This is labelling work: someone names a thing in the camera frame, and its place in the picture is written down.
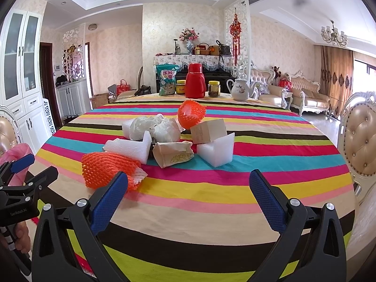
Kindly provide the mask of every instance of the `white cabinet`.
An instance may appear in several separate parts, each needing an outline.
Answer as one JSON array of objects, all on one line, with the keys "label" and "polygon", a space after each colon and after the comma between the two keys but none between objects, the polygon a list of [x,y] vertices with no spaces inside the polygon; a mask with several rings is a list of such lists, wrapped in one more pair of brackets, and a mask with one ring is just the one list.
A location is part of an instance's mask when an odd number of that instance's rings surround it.
[{"label": "white cabinet", "polygon": [[0,104],[13,112],[34,154],[51,136],[40,87],[41,24],[41,15],[12,9],[0,34]]},{"label": "white cabinet", "polygon": [[91,110],[86,79],[63,85],[57,88],[61,113],[67,115],[82,115]]},{"label": "white cabinet", "polygon": [[76,115],[81,115],[85,113],[85,109],[82,107],[83,103],[81,102],[81,97],[83,96],[83,90],[81,84],[74,84],[68,88],[68,93],[72,98],[73,109]]},{"label": "white cabinet", "polygon": [[12,10],[1,31],[0,84],[8,106],[40,92],[39,40],[42,16]]},{"label": "white cabinet", "polygon": [[29,144],[34,154],[50,138],[43,107],[39,107],[18,120],[24,143]]}]

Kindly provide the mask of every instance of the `blue and white vase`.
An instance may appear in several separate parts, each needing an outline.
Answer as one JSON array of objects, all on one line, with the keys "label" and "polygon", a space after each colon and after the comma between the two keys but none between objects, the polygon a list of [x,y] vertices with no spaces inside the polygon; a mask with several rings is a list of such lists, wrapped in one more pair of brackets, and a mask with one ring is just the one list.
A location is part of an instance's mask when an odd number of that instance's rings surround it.
[{"label": "blue and white vase", "polygon": [[187,40],[186,48],[187,48],[189,55],[192,55],[194,44],[192,43],[191,40]]}]

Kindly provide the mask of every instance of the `hand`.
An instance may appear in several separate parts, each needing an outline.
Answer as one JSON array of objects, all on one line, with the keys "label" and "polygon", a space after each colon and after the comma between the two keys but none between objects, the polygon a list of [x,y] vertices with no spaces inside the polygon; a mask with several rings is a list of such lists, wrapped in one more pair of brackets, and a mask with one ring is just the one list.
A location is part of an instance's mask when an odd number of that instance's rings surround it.
[{"label": "hand", "polygon": [[[15,243],[16,249],[21,251],[22,253],[28,253],[31,247],[31,240],[29,237],[29,229],[25,221],[18,223],[16,225],[15,233],[18,238]],[[8,243],[1,233],[0,233],[0,242],[5,248],[8,248]]]}]

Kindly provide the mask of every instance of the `pink bag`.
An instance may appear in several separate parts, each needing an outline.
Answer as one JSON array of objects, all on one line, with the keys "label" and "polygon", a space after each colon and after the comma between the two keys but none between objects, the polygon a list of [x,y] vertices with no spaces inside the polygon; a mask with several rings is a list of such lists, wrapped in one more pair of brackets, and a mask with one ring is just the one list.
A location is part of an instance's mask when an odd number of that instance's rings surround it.
[{"label": "pink bag", "polygon": [[[7,150],[1,157],[0,157],[0,165],[4,162],[8,161],[11,162],[13,160],[21,159],[22,157],[26,156],[27,154],[32,154],[32,150],[30,146],[26,143],[21,143],[12,147],[11,149]],[[14,174],[12,177],[11,182],[9,183],[10,186],[18,186],[23,185],[26,177],[27,170],[29,168],[25,168],[17,174]]]}]

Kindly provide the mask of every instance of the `metal screw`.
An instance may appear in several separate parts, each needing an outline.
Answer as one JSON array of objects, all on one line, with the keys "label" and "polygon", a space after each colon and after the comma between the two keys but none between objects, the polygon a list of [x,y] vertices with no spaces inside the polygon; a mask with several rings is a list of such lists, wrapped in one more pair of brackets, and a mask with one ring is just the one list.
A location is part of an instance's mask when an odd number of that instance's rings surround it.
[{"label": "metal screw", "polygon": [[84,206],[86,206],[87,203],[88,202],[87,202],[86,199],[80,199],[79,201],[77,201],[78,207],[84,207]]},{"label": "metal screw", "polygon": [[329,210],[334,210],[334,204],[332,204],[332,203],[327,203],[327,204],[326,204],[326,207],[327,207]]},{"label": "metal screw", "polygon": [[51,209],[51,204],[50,204],[50,203],[46,203],[46,204],[43,206],[43,210],[48,211],[49,209]]},{"label": "metal screw", "polygon": [[300,205],[300,201],[298,201],[297,199],[293,198],[290,200],[290,203],[292,206],[294,207],[297,207],[298,205]]}]

